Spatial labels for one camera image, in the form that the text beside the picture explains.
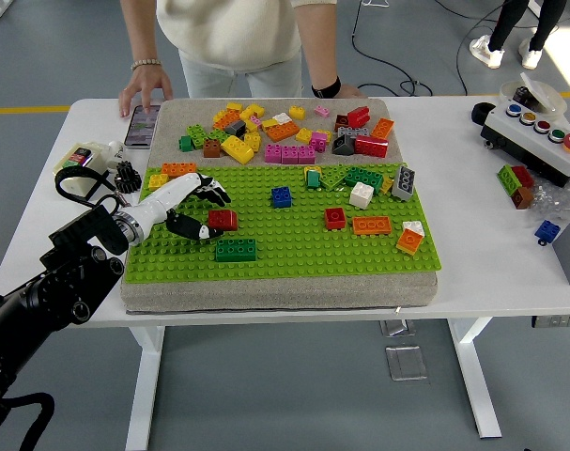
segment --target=yellow floor line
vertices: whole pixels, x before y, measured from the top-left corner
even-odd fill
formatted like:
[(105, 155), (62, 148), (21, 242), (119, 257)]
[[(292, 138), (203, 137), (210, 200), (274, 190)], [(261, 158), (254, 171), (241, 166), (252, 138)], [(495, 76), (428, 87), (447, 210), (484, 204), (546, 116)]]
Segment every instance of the yellow floor line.
[(0, 115), (32, 115), (39, 113), (67, 113), (69, 105), (14, 106), (0, 108)]

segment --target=bracelet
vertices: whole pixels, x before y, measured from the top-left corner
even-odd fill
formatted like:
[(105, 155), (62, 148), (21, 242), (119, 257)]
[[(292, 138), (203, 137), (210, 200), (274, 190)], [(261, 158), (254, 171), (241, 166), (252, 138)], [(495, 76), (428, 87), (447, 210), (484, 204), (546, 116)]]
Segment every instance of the bracelet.
[(330, 86), (324, 87), (322, 89), (314, 89), (314, 87), (312, 86), (312, 92), (314, 93), (314, 96), (318, 97), (319, 99), (333, 99), (334, 96), (336, 96), (340, 90), (341, 90), (341, 80), (339, 80), (338, 76), (336, 81)]
[(139, 59), (138, 61), (134, 61), (132, 63), (131, 70), (134, 71), (139, 66), (146, 66), (146, 65), (161, 66), (162, 62), (159, 59), (155, 59), (155, 58)]

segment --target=black wristband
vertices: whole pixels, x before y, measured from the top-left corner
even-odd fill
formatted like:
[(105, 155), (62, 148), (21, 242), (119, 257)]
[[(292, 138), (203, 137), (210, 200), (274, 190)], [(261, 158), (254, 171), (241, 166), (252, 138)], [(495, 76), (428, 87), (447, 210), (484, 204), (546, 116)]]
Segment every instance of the black wristband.
[(312, 86), (312, 92), (314, 93), (315, 97), (319, 99), (333, 99), (339, 91), (341, 90), (341, 80), (337, 77), (336, 81), (323, 89), (314, 89)]

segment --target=table leg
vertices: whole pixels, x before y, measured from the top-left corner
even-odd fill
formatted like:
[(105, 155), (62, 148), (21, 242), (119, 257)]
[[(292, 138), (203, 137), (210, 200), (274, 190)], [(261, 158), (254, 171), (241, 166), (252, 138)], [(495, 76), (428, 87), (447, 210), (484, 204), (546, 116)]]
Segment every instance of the table leg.
[(455, 353), (469, 394), (472, 414), (483, 438), (501, 437), (500, 425), (493, 410), (485, 376), (472, 340), (485, 328), (491, 317), (448, 319)]
[(151, 432), (155, 389), (160, 374), (165, 327), (130, 327), (130, 329), (143, 352), (141, 364), (138, 368), (134, 401), (132, 402), (126, 451), (145, 451)]

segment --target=control box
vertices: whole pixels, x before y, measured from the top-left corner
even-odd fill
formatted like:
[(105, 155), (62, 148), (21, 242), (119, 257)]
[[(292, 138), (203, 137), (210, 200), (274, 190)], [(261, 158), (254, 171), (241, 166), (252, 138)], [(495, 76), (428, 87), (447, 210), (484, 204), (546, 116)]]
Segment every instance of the control box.
[(570, 180), (570, 124), (549, 120), (512, 99), (486, 119), (481, 136), (487, 148), (500, 148), (557, 186)]

